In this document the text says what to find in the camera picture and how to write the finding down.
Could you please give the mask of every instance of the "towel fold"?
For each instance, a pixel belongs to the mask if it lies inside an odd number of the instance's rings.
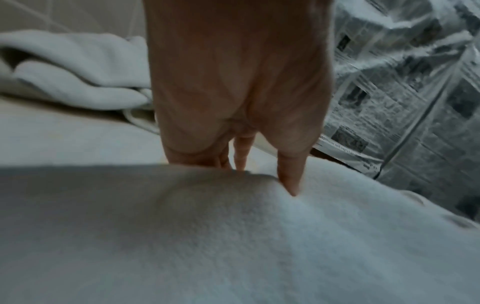
[[[0,93],[72,107],[121,111],[158,133],[145,39],[111,34],[0,34]]]

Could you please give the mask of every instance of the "folded white cloth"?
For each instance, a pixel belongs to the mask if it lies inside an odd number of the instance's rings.
[[[119,110],[132,123],[158,132],[151,110],[145,39],[111,34],[0,33],[0,93],[93,109]]]
[[[275,164],[264,173],[275,172]],[[2,303],[462,303],[480,230],[340,165],[0,171]]]

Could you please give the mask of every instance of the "plastic-covered newspaper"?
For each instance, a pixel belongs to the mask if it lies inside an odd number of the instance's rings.
[[[315,148],[475,217],[480,0],[338,0],[336,88]]]

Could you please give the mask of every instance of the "wall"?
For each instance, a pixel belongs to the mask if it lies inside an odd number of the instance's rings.
[[[109,32],[145,36],[142,0],[0,0],[0,32]]]

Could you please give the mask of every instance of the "hand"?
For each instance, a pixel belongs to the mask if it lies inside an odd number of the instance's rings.
[[[170,163],[244,170],[255,134],[299,192],[333,86],[332,0],[144,0],[154,107]]]

